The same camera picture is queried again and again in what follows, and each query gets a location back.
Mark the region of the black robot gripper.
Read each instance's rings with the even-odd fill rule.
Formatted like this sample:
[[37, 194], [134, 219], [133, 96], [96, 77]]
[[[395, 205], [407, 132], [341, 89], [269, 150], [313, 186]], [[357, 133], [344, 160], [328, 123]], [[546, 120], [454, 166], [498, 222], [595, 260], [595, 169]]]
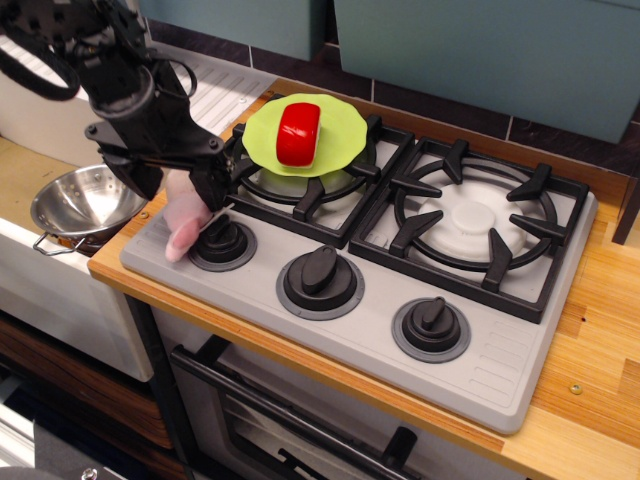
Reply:
[[136, 195], [151, 201], [164, 168], [189, 172], [196, 193], [211, 212], [233, 192], [223, 143], [191, 116], [195, 74], [172, 59], [153, 59], [132, 71], [136, 84], [117, 73], [90, 99], [104, 121], [91, 137], [111, 172]]

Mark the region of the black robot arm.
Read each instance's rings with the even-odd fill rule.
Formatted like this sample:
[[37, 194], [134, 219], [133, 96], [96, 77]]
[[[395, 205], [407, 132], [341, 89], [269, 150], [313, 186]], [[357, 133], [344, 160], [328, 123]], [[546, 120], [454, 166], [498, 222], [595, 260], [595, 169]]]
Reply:
[[177, 60], [150, 49], [135, 11], [119, 1], [4, 1], [1, 33], [38, 58], [60, 79], [54, 84], [8, 53], [1, 71], [52, 101], [84, 90], [97, 124], [85, 135], [96, 142], [115, 176], [146, 200], [159, 191], [163, 169], [187, 172], [211, 211], [232, 189], [224, 143], [190, 113], [197, 90], [179, 81]]

